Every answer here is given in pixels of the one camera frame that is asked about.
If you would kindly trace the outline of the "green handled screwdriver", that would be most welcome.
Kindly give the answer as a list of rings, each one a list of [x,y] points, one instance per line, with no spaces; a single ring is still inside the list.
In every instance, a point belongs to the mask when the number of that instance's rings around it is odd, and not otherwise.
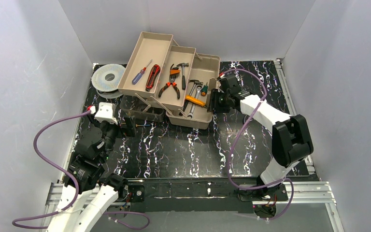
[[[206,83],[203,85],[203,87],[202,87],[202,89],[201,89],[201,91],[200,91],[201,96],[206,96],[207,91],[208,91],[208,83],[206,82]]]

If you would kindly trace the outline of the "orange hex key set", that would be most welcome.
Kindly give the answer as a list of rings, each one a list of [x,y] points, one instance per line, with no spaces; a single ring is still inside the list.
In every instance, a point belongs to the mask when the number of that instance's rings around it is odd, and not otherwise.
[[[169,81],[175,82],[175,79],[180,75],[181,71],[178,67],[175,67],[174,64],[170,67],[170,75],[169,75]]]

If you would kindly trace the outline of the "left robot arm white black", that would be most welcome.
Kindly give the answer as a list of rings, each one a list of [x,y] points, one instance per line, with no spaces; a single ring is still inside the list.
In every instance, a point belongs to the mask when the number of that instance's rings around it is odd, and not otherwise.
[[[128,181],[122,176],[101,176],[116,139],[135,136],[135,118],[126,116],[120,124],[103,121],[96,122],[95,126],[101,131],[101,139],[91,145],[78,145],[78,156],[68,168],[77,184],[65,178],[57,210],[68,205],[73,197],[77,199],[70,208],[51,219],[47,232],[90,231],[111,203],[128,188]]]

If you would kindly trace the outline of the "beige plastic tool box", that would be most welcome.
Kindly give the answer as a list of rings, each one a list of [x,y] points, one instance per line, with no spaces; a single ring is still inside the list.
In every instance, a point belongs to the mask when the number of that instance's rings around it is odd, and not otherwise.
[[[179,46],[171,34],[141,32],[118,85],[120,108],[137,119],[207,129],[210,90],[217,87],[220,57]]]

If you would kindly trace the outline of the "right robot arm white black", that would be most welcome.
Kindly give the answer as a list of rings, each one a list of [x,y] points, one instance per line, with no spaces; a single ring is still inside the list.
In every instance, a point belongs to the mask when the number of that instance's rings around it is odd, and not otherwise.
[[[219,88],[211,90],[208,111],[228,113],[233,108],[247,115],[248,119],[236,139],[239,139],[252,119],[271,132],[272,159],[257,178],[257,184],[248,187],[234,181],[231,183],[241,190],[267,194],[284,181],[294,166],[313,153],[314,146],[306,118],[302,115],[292,116],[274,108],[264,98],[244,90],[234,75],[221,74],[218,81]]]

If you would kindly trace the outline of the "orange yellow utility knife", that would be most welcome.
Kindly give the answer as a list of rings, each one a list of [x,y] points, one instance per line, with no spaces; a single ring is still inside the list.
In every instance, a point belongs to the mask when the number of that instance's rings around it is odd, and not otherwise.
[[[198,99],[196,99],[196,98],[194,98],[194,97],[191,97],[191,96],[189,96],[189,95],[186,95],[186,96],[185,96],[185,100],[187,100],[187,101],[189,101],[189,102],[192,102],[193,104],[199,105],[199,106],[201,106],[201,107],[205,107],[205,105],[206,105],[205,102],[203,102],[203,101],[201,101],[201,100],[198,100]]]

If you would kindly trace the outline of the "red utility knife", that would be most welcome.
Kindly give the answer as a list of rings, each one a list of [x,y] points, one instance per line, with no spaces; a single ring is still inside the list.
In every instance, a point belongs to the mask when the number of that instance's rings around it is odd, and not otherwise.
[[[155,64],[152,67],[152,69],[151,69],[151,71],[149,73],[148,79],[147,79],[147,83],[145,85],[145,90],[147,92],[150,92],[151,89],[154,87],[156,78],[159,75],[160,71],[161,71],[161,68],[160,68],[160,66],[158,64]]]

